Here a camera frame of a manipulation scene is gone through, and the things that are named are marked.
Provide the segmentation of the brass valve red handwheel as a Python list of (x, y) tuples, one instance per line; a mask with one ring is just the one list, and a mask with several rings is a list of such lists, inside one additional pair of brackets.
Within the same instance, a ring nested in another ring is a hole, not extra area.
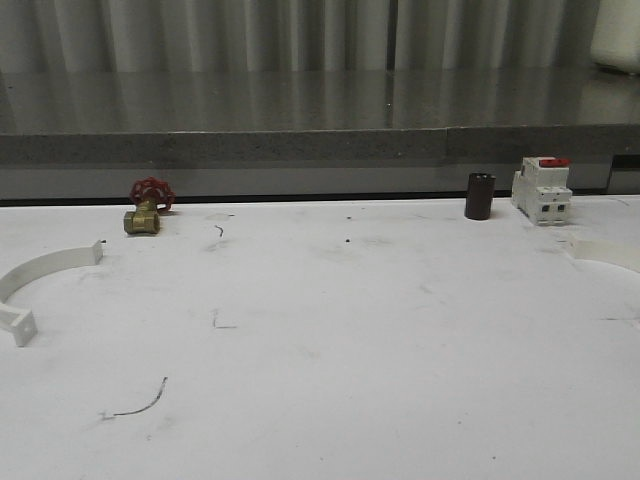
[(129, 235), (157, 234), (160, 231), (160, 215), (171, 210), (176, 195), (167, 182), (147, 177), (132, 185), (129, 198), (135, 210), (125, 213), (124, 231)]

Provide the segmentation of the white circuit breaker red switch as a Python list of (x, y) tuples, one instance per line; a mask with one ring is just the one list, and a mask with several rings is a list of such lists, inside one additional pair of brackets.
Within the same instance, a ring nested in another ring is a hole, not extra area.
[(567, 187), (570, 160), (562, 157), (524, 157), (514, 172), (511, 203), (538, 226), (568, 221), (573, 195)]

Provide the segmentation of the white container on counter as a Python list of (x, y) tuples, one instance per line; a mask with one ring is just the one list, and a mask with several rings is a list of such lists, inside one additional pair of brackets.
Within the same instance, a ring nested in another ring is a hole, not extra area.
[(600, 2), (590, 57), (596, 65), (639, 73), (639, 0)]

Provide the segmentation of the white half-ring pipe clamp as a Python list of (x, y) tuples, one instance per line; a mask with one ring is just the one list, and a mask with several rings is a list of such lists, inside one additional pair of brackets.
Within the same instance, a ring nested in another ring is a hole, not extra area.
[(592, 260), (639, 272), (639, 248), (629, 245), (571, 239), (569, 250), (575, 259)]
[(1, 329), (8, 332), (17, 347), (25, 347), (38, 333), (33, 312), (11, 306), (10, 297), (44, 276), (63, 270), (97, 265), (103, 258), (100, 240), (93, 245), (55, 251), (24, 262), (1, 277)]

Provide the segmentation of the grey stone counter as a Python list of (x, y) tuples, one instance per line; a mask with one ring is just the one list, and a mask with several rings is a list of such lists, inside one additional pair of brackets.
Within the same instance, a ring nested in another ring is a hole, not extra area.
[(639, 190), (639, 80), (595, 68), (5, 74), (1, 200), (424, 197), (525, 156), (585, 193)]

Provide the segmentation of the dark brown cylinder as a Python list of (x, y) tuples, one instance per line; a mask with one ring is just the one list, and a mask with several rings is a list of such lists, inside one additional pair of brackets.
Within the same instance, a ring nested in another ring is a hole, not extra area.
[(471, 220), (487, 220), (491, 214), (496, 177), (473, 172), (468, 176), (464, 215)]

